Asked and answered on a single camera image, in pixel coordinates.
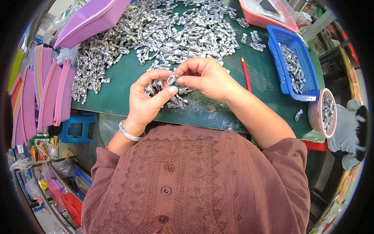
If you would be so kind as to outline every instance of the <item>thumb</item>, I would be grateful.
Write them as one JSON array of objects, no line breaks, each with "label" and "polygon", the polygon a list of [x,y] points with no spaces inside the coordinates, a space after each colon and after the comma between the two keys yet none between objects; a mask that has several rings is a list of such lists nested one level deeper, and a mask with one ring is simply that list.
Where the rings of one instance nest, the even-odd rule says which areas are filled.
[{"label": "thumb", "polygon": [[178,92],[178,88],[175,86],[170,86],[168,88],[165,88],[156,96],[150,99],[153,106],[157,106],[160,108],[161,106],[165,105],[167,101],[169,101],[174,95],[176,95]]},{"label": "thumb", "polygon": [[198,76],[181,76],[176,80],[177,85],[193,89],[201,89],[202,77]]}]

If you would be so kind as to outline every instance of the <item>light blue cloth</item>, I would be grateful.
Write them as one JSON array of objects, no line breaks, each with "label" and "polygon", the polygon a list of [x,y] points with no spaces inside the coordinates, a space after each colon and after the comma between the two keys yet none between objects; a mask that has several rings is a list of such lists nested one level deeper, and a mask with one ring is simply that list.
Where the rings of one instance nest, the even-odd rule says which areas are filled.
[{"label": "light blue cloth", "polygon": [[350,171],[352,167],[360,163],[355,157],[356,150],[358,148],[365,150],[365,148],[358,146],[359,140],[356,134],[358,120],[363,120],[363,118],[356,117],[356,111],[360,107],[361,104],[356,99],[349,100],[347,108],[337,104],[336,129],[333,136],[327,139],[327,147],[330,151],[341,150],[349,153],[342,160],[342,166],[346,171]]}]

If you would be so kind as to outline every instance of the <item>brown shirt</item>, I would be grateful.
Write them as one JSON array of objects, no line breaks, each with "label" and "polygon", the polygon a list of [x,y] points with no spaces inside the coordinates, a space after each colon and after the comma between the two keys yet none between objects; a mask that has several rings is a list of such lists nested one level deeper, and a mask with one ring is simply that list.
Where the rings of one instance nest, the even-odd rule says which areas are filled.
[{"label": "brown shirt", "polygon": [[159,126],[121,157],[97,148],[84,233],[305,233],[307,149],[262,152],[233,131]]}]

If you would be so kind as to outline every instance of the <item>left hand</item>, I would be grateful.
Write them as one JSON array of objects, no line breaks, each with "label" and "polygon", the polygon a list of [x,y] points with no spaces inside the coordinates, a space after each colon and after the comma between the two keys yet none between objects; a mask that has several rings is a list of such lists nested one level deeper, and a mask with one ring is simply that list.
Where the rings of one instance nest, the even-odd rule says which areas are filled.
[{"label": "left hand", "polygon": [[[123,123],[124,129],[134,136],[138,132],[143,133],[145,126],[149,124],[158,114],[159,109],[165,105],[174,95],[177,94],[178,89],[175,86],[170,87],[166,79],[172,75],[171,71],[166,70],[152,70],[144,73],[130,88],[130,113],[126,121]],[[155,79],[162,79],[164,90],[159,92],[154,97],[144,94],[145,86]]]}]

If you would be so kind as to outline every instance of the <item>shirt button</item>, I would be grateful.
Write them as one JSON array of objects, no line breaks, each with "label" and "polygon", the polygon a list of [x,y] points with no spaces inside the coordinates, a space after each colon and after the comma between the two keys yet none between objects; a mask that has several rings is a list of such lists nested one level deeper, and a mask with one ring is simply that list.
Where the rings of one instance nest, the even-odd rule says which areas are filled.
[{"label": "shirt button", "polygon": [[168,218],[167,216],[165,216],[165,215],[161,215],[161,216],[159,217],[159,222],[160,222],[160,223],[164,224],[164,223],[166,223],[167,221],[169,221],[169,218]]},{"label": "shirt button", "polygon": [[171,189],[169,187],[163,187],[161,192],[163,195],[169,195],[171,193]]},{"label": "shirt button", "polygon": [[166,171],[173,171],[174,170],[174,165],[173,164],[166,164],[165,165],[165,170]]}]

